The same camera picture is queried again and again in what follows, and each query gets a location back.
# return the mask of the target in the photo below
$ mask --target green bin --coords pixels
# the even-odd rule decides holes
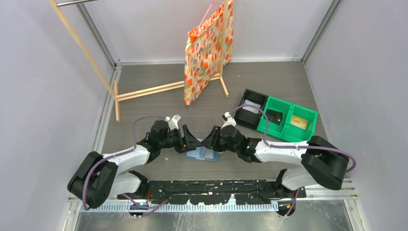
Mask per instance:
[[[299,142],[308,141],[315,134],[318,118],[316,111],[269,96],[264,112],[269,119],[267,134],[270,136],[288,142]],[[266,128],[267,121],[262,115],[256,130],[265,133]]]
[[[267,103],[265,105],[264,112],[268,113],[268,110],[273,110],[274,112],[282,113],[282,118],[280,124],[269,122],[269,130],[268,135],[281,139],[283,133],[287,127],[287,118],[289,115],[292,114],[292,103],[288,103],[286,101],[268,97]],[[258,128],[256,130],[260,132],[265,132],[267,129],[267,121],[265,117],[262,115],[261,120],[259,121]]]
[[[307,109],[293,104],[293,111],[290,118],[287,119],[287,128],[282,136],[282,140],[288,142],[308,141],[315,134],[316,121],[318,119],[318,113],[316,111]],[[291,124],[292,116],[297,116],[304,120],[307,120],[305,129],[299,128]]]

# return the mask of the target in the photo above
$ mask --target black storage box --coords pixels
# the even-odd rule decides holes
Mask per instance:
[[[264,111],[268,96],[253,90],[245,89],[239,106],[241,106],[245,100],[261,105],[261,110]],[[258,128],[259,121],[261,120],[261,115],[262,114],[260,112],[255,114],[240,108],[235,113],[234,119],[237,124],[256,130]]]

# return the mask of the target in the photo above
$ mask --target wooden rack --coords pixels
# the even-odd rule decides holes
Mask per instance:
[[[71,2],[64,2],[64,3],[57,3],[56,0],[48,0],[48,2],[51,4],[57,15],[59,16],[60,20],[62,23],[65,25],[69,33],[71,34],[72,38],[77,42],[78,46],[81,48],[82,52],[84,53],[85,57],[91,64],[92,68],[95,70],[95,72],[98,74],[99,79],[101,79],[102,83],[105,85],[106,89],[108,92],[111,94],[112,98],[115,101],[115,114],[116,114],[116,121],[120,122],[120,110],[119,110],[119,102],[123,100],[129,100],[133,98],[138,98],[141,96],[145,95],[150,95],[150,94],[155,94],[167,90],[172,90],[176,88],[183,88],[184,87],[184,81],[180,82],[175,82],[175,83],[170,83],[170,84],[165,84],[161,85],[158,87],[154,88],[148,88],[144,90],[137,90],[134,92],[130,93],[125,93],[125,94],[119,94],[119,86],[117,81],[115,81],[114,89],[111,88],[109,83],[107,82],[107,78],[103,75],[101,69],[99,66],[96,64],[95,60],[91,56],[90,52],[88,51],[87,47],[79,37],[78,33],[75,31],[74,27],[72,24],[69,22],[68,18],[66,17],[65,13],[61,10],[60,7],[62,6],[67,6],[67,5],[73,5],[73,4],[78,4],[78,3],[83,3],[87,1],[95,1],[95,0],[76,0],[76,1],[71,1]],[[223,6],[223,12],[228,12],[228,2],[229,0],[224,0],[224,6]],[[225,38],[227,36],[227,23],[228,23],[228,17],[223,17],[222,21],[222,39],[221,41],[225,41]],[[221,43],[221,54],[220,54],[220,68],[219,72],[212,76],[210,80],[216,80],[219,79],[222,89],[224,90],[225,96],[228,97],[228,90],[227,87],[225,86],[224,79],[223,79],[223,69],[224,69],[224,52],[225,52],[225,42]]]

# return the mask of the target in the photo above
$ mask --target white object in bin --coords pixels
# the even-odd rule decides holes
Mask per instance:
[[[249,100],[245,100],[245,101],[243,102],[243,105],[251,105],[251,106],[254,106],[254,107],[256,107],[256,108],[261,108],[261,105],[259,105],[259,104],[257,104],[257,103],[254,103],[254,102],[252,102],[252,101],[249,101]],[[253,107],[243,107],[243,109],[244,109],[244,110],[247,110],[247,111],[249,111],[249,112],[255,113],[255,114],[259,114],[259,111],[256,110],[256,109],[253,108]]]

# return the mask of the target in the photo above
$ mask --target white connector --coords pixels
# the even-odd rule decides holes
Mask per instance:
[[[178,122],[181,119],[181,116],[179,115],[175,115],[173,116],[173,118],[170,119],[170,117],[166,117],[166,121],[168,122],[168,126],[170,128],[170,131],[173,129],[177,129],[179,128]]]
[[[224,113],[223,120],[224,120],[224,124],[222,125],[221,128],[228,126],[228,125],[233,125],[234,127],[235,125],[237,125],[237,122],[235,122],[235,119],[231,116],[229,112]]]

